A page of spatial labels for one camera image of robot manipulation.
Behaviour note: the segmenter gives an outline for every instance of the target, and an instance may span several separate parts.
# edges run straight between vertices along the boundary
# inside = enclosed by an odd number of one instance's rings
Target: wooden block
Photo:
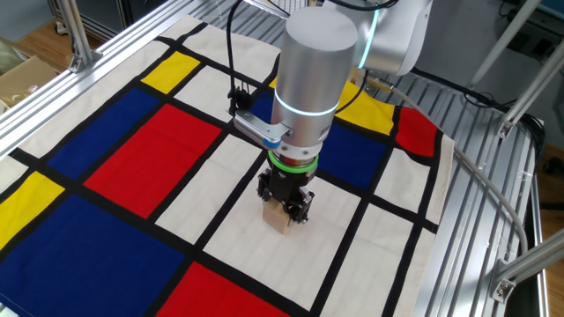
[[[290,225],[290,215],[276,199],[271,198],[263,206],[263,220],[278,232],[284,234]]]

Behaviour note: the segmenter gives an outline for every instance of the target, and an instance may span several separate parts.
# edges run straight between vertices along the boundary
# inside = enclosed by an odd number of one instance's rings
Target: cable
[[[231,79],[231,89],[227,97],[231,100],[229,105],[229,114],[235,115],[235,110],[244,109],[249,110],[252,107],[252,98],[249,92],[245,91],[244,86],[242,88],[235,87],[235,67],[233,62],[233,45],[231,44],[231,24],[233,22],[233,17],[235,10],[243,0],[235,1],[231,11],[229,11],[229,16],[227,17],[227,58],[229,59],[229,77]]]
[[[280,8],[277,4],[273,3],[272,0],[266,0],[266,1],[268,1],[270,4],[274,5],[278,10],[280,10],[282,13],[284,13],[288,17],[290,16],[290,13],[288,13],[286,10]]]
[[[359,90],[356,92],[354,97],[352,97],[352,99],[349,102],[347,102],[344,106],[337,109],[337,111],[335,111],[335,114],[338,114],[341,111],[347,109],[360,96],[360,94],[364,90],[364,87],[367,85],[367,80],[368,80],[368,71],[365,72],[364,78],[362,78],[362,84],[360,85]]]
[[[405,101],[405,103],[407,103],[408,105],[419,111],[421,114],[423,114],[423,116],[425,116],[430,122],[432,122],[437,127],[438,130],[442,132],[441,128],[433,121],[433,119],[431,119],[431,117],[427,115],[425,111],[423,111],[423,109],[421,109],[419,105],[417,105],[413,100],[407,97],[403,92],[399,91],[395,86],[391,86],[391,91],[395,93],[403,101]],[[501,193],[501,191],[487,178],[487,176],[485,176],[482,173],[482,171],[479,170],[479,168],[474,164],[474,162],[472,162],[464,154],[464,152],[462,152],[462,150],[460,150],[456,145],[455,145],[455,153],[478,176],[478,178],[484,182],[486,188],[491,190],[493,194],[500,200],[500,204],[503,205],[503,207],[505,207],[505,210],[508,212],[509,216],[513,220],[513,224],[515,225],[517,232],[519,234],[519,240],[521,241],[521,254],[527,252],[529,250],[529,245],[527,243],[527,235],[523,228],[523,223],[521,223],[521,219],[519,219],[519,217],[515,213],[515,210],[513,209],[513,207],[511,207],[511,204],[509,203],[507,198],[505,198],[505,196]]]
[[[503,9],[503,6],[505,5],[506,2],[507,2],[506,0],[501,1],[500,9],[497,11],[498,14],[500,15],[500,17],[502,17],[502,18],[508,17],[509,13],[511,12],[511,10],[509,10],[509,12],[507,12],[507,13],[501,13],[501,9]]]
[[[346,3],[345,1],[341,1],[341,0],[328,0],[328,1],[331,1],[334,4],[344,6],[345,8],[349,8],[349,9],[353,9],[353,10],[357,10],[357,11],[376,11],[376,10],[380,10],[380,9],[391,8],[394,5],[396,5],[399,0],[388,0],[383,4],[377,4],[377,5],[368,6],[368,7],[349,4],[349,3]]]
[[[464,94],[464,97],[466,98],[466,100],[468,100],[468,103],[476,106],[476,107],[489,107],[489,108],[493,108],[495,110],[501,111],[503,113],[507,113],[509,111],[509,109],[511,108],[511,106],[513,105],[513,103],[516,102],[516,100],[511,100],[509,102],[500,104],[495,100],[491,100],[488,97],[474,92],[473,90],[470,90],[466,87],[462,87],[461,85],[457,85],[453,82],[450,82],[444,78],[438,77],[436,75],[427,73],[423,70],[418,70],[417,68],[413,68],[412,69],[412,73],[427,79],[431,79],[441,85],[446,85],[447,87],[453,88],[455,90],[458,90],[459,92],[462,92]],[[473,102],[472,100],[468,99],[468,96],[472,96],[478,103]],[[533,142],[533,146],[535,148],[535,152],[536,152],[536,157],[535,157],[535,171],[537,171],[538,169],[538,164],[540,164],[540,159],[542,158],[542,154],[543,154],[543,150],[545,148],[545,127],[543,126],[543,124],[534,116],[530,115],[530,114],[524,114],[521,119],[519,119],[519,122],[523,125],[523,127],[525,129],[527,129],[527,131],[529,131],[529,133],[531,134],[531,140]]]

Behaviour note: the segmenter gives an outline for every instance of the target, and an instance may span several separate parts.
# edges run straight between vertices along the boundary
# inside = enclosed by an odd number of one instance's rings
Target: silver cylinder
[[[271,123],[292,130],[280,154],[292,159],[315,156],[329,133],[353,65],[356,27],[342,13],[320,7],[295,12],[286,22]],[[303,155],[284,148],[308,148]]]

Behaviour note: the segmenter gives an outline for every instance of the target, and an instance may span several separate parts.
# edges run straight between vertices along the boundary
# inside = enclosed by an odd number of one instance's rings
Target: metal frame
[[[53,13],[55,19],[63,23],[63,12],[60,7],[57,6],[57,0],[48,0],[49,8]],[[115,31],[108,29],[107,27],[97,23],[96,21],[81,15],[83,21],[85,32],[95,39],[100,41],[109,41],[116,36]]]
[[[466,85],[467,88],[474,89],[478,82],[482,80],[487,71],[500,57],[503,50],[507,47],[511,40],[513,40],[517,32],[519,32],[521,26],[523,26],[525,22],[527,22],[527,19],[529,19],[531,14],[535,11],[535,9],[537,9],[541,1],[542,0],[527,0],[527,2],[523,4],[521,10],[519,10],[513,21],[511,21],[511,23],[509,24],[508,28],[501,35],[497,43],[495,43],[484,62],[482,62],[482,64],[478,67],[476,74],[474,74],[474,77]]]
[[[538,74],[533,79],[531,85],[519,97],[511,110],[503,117],[503,123],[500,126],[498,136],[506,138],[511,129],[519,122],[519,119],[529,109],[538,97],[538,95],[546,88],[548,83],[558,74],[560,69],[564,66],[564,41],[556,48],[554,53],[546,61]]]
[[[90,49],[86,38],[85,28],[80,18],[77,3],[75,0],[58,0],[59,7],[63,11],[64,24],[69,30],[72,43],[73,57],[70,62],[69,70],[77,73],[82,71],[91,63],[99,60],[102,54]]]
[[[120,14],[120,20],[122,21],[122,27],[125,30],[133,24],[133,13],[131,9],[131,3],[129,0],[115,0],[117,3],[117,10]]]
[[[505,303],[515,286],[564,259],[564,229],[511,263],[499,260],[493,276],[492,298]]]
[[[170,0],[162,4],[102,45],[99,50],[103,57],[91,67],[77,74],[66,70],[0,116],[0,159],[180,18],[189,14],[225,29],[226,19],[220,17],[220,13],[227,12],[232,4],[233,0],[218,0],[217,3],[209,0]],[[243,3],[235,13],[233,30],[234,33],[280,47],[284,22],[280,17]],[[471,107],[460,98],[462,93],[413,74],[386,79],[406,92],[441,124],[445,133],[501,188],[523,220],[531,186],[534,188],[534,181],[531,182],[529,175],[533,173],[535,164],[535,152],[526,131],[516,125],[516,133],[498,143],[493,125],[502,119],[501,113]],[[370,87],[367,87],[367,92],[383,102],[402,104],[396,95]],[[414,315],[502,316],[504,305],[489,297],[488,285],[498,259],[512,261],[516,258],[518,238],[510,220],[497,211],[497,202],[484,193],[476,178],[456,157],[452,171],[441,225]],[[535,199],[533,196],[533,210],[538,207]],[[535,215],[533,212],[533,219],[539,225],[540,220]],[[539,280],[543,299],[544,281]]]
[[[537,176],[533,178],[531,187],[531,215],[534,233],[534,245],[538,246],[543,241],[543,230],[540,219],[540,198],[538,197]],[[549,317],[548,290],[546,289],[546,272],[540,271],[537,275],[538,287],[538,316]]]

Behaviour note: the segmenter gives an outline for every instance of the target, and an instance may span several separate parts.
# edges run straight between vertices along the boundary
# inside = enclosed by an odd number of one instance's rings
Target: mondrian pattern mat
[[[268,121],[279,50],[233,41]],[[323,145],[309,222],[282,235],[262,220],[266,152],[231,123],[227,73],[225,33],[184,18],[0,160],[0,302],[36,317],[412,314],[452,140],[361,94]]]

